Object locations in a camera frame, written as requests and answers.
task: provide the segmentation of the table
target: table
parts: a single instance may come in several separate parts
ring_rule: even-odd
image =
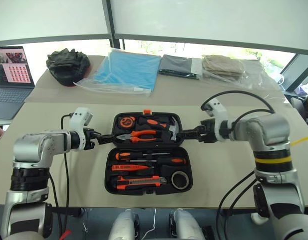
[[[103,57],[90,56],[95,71]],[[151,108],[155,112],[173,112],[180,116],[184,129],[192,129],[200,120],[208,118],[200,110],[202,102],[212,94],[228,90],[229,86],[214,85],[203,81],[158,75],[150,97],[120,94],[96,94],[78,87],[61,86],[49,72],[45,72],[26,103],[14,118],[0,141],[0,204],[4,204],[12,172],[12,146],[26,133],[60,129],[60,117],[77,107],[88,107],[94,113],[89,127],[102,134],[109,134],[113,119],[120,112],[139,112]],[[308,127],[298,112],[285,102],[278,88],[258,91],[266,97],[275,110],[283,114],[291,125],[291,141],[308,136]],[[249,96],[226,95],[219,98],[229,115],[237,117],[263,104]],[[104,187],[104,168],[112,143],[93,150],[68,153],[70,172],[70,207],[160,207],[160,208],[215,208],[220,199],[236,182],[254,167],[254,157],[246,142],[217,142],[213,144],[186,140],[181,145],[189,154],[193,173],[190,191],[169,195],[125,196],[113,195]],[[299,170],[305,203],[308,206],[308,141],[292,147],[294,166]],[[66,178],[63,157],[54,158],[50,169],[57,188],[60,206],[65,206]],[[239,188],[227,201],[229,207]],[[50,192],[49,203],[54,204]],[[237,203],[238,208],[253,208],[252,191]]]
[[[147,105],[108,105],[76,103],[25,103],[0,141],[0,204],[4,203],[5,192],[10,185],[12,171],[12,144],[25,133],[46,129],[59,129],[63,114],[73,112],[77,107],[88,107],[94,113],[89,127],[102,134],[111,132],[113,118],[120,112],[142,110]],[[158,112],[175,112],[183,128],[192,129],[200,120],[207,118],[199,106],[151,106]],[[241,114],[247,107],[229,107],[230,112]],[[291,107],[280,110],[291,125],[291,141],[308,136],[308,127],[301,123],[301,117]],[[70,202],[72,207],[161,207],[161,208],[215,208],[224,193],[255,166],[253,154],[246,142],[199,143],[186,140],[181,145],[189,154],[193,173],[193,187],[188,192],[169,195],[125,196],[110,194],[104,187],[104,173],[107,155],[115,146],[112,143],[99,145],[93,150],[68,153],[70,172]],[[294,166],[299,170],[300,183],[305,203],[308,206],[308,141],[292,147]],[[57,186],[61,206],[65,205],[65,169],[63,156],[54,157],[51,174]],[[238,194],[236,191],[224,206]],[[48,202],[54,204],[52,194]],[[254,207],[250,190],[237,203],[238,208]]]

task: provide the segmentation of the yellow band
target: yellow band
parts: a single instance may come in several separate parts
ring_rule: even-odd
[[[260,164],[283,164],[290,162],[291,160],[292,160],[291,156],[283,158],[275,158],[275,159],[260,159],[260,158],[255,159],[255,161]]]
[[[300,143],[302,143],[302,142],[304,142],[304,141],[307,141],[307,140],[308,140],[308,136],[303,137],[303,138],[301,138],[301,139],[299,139],[299,140],[297,140],[297,141],[294,141],[294,142],[292,142],[290,145],[291,145],[291,146],[294,146],[294,145],[300,144]]]

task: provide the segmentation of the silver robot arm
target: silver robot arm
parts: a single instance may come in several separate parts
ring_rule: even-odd
[[[270,218],[278,240],[308,240],[308,215],[300,189],[297,170],[290,155],[290,128],[287,120],[274,113],[259,117],[228,119],[224,106],[216,99],[206,105],[212,119],[178,134],[201,142],[249,142],[255,157],[254,186],[256,210]]]
[[[48,198],[47,182],[53,157],[71,149],[92,149],[95,145],[92,139],[97,139],[99,144],[111,141],[111,135],[101,135],[84,127],[91,118],[89,109],[79,107],[71,114],[71,131],[26,134],[15,142],[11,185],[6,194],[1,227],[3,239],[25,231],[37,232],[44,238],[50,235],[51,205],[44,201]]]

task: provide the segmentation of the black tool case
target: black tool case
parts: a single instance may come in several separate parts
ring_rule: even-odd
[[[130,134],[132,131],[145,131],[156,130],[157,134],[144,134],[139,136],[141,139],[152,139],[148,142],[139,141],[131,142],[130,139],[120,140],[113,139],[113,143],[116,148],[112,149],[108,155],[105,171],[105,188],[112,194],[121,195],[143,195],[155,193],[157,195],[182,193],[188,191],[193,185],[193,178],[190,166],[190,160],[185,149],[179,147],[183,142],[183,139],[176,138],[171,140],[172,132],[167,129],[157,129],[157,126],[153,126],[147,123],[148,120],[159,121],[159,124],[163,126],[165,124],[175,125],[174,121],[177,121],[179,131],[182,130],[181,121],[178,115],[167,112],[151,112],[150,110],[144,110],[144,112],[126,112],[118,114],[113,123],[112,134],[114,136],[120,136],[123,134]],[[138,157],[130,158],[123,157],[125,160],[117,160],[118,153],[141,153]],[[155,155],[157,153],[168,153],[162,155]],[[147,160],[149,162],[128,162],[128,160]],[[113,170],[117,166],[115,165],[141,165],[149,167],[138,171],[125,171],[125,170]],[[149,178],[152,176],[159,176],[164,178],[166,182],[156,186],[154,183],[148,183]],[[129,179],[140,179],[137,183],[144,182],[142,185],[128,185]]]

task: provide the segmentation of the black cable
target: black cable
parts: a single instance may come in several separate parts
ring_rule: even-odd
[[[63,129],[63,121],[65,117],[71,117],[70,114],[66,114],[60,119],[60,128]],[[67,157],[64,153],[64,163],[65,163],[65,171],[66,171],[66,206],[65,206],[65,217],[64,217],[64,232],[66,231],[67,225],[67,217],[68,217],[68,205],[69,205],[69,173],[68,173],[68,165],[67,165]]]
[[[229,216],[232,214],[233,212],[233,208],[236,204],[236,202],[238,202],[238,200],[242,197],[242,195],[245,194],[245,192],[247,192],[248,189],[250,189],[255,183],[257,182],[256,179],[254,179],[233,201],[233,203],[230,205],[226,217],[225,217],[225,221],[224,221],[224,235],[225,235],[225,239],[228,240],[228,236],[227,236],[227,222],[228,222],[228,218]]]
[[[246,95],[252,96],[252,97],[262,101],[269,108],[269,110],[271,110],[272,112],[275,112],[273,107],[266,100],[264,100],[262,97],[254,94],[254,93],[251,93],[251,92],[248,92],[248,91],[242,91],[242,90],[230,90],[230,91],[219,92],[218,94],[215,94],[215,95],[211,96],[210,98],[208,98],[206,101],[204,101],[204,103],[200,106],[200,109],[203,110],[203,111],[206,111],[207,110],[205,108],[206,103],[208,103],[211,99],[214,99],[215,97],[218,97],[218,96],[224,95],[224,94],[246,94]]]
[[[60,213],[59,213],[59,205],[58,205],[58,200],[57,200],[57,195],[56,195],[55,183],[54,183],[54,180],[53,180],[51,174],[49,174],[49,179],[50,179],[50,182],[52,183],[52,188],[53,188],[53,193],[54,193],[54,200],[55,200],[56,213],[57,213],[57,219],[58,219],[59,237],[60,237],[63,234],[62,220],[60,218]]]
[[[238,183],[236,183],[222,198],[222,200],[219,203],[218,209],[217,209],[217,214],[216,214],[216,231],[217,231],[217,235],[219,240],[222,240],[220,233],[219,233],[219,228],[218,228],[218,222],[219,222],[219,216],[220,216],[220,210],[222,208],[222,205],[225,201],[225,199],[228,197],[228,195],[236,188],[238,187],[240,184],[242,184],[244,181],[246,181],[249,177],[251,177],[254,174],[254,171],[250,172],[247,176],[245,176],[243,179],[241,179]]]
[[[270,113],[270,114],[273,114],[273,113],[274,113],[274,111],[271,111],[271,110],[268,110],[268,109],[261,109],[261,108],[260,108],[260,109],[254,109],[254,110],[247,111],[247,112],[245,112],[244,114],[240,115],[240,116],[232,123],[232,128],[230,129],[230,131],[232,132],[232,131],[235,129],[235,127],[236,127],[238,121],[239,121],[240,119],[242,119],[244,116],[246,116],[246,115],[248,115],[248,114],[256,113],[256,112],[266,112],[266,113]]]
[[[66,114],[66,115],[64,115],[64,116],[62,116],[61,118],[60,118],[60,129],[63,129],[64,127],[63,127],[63,121],[64,121],[64,118],[66,118],[66,117],[71,117],[71,115],[70,114]]]

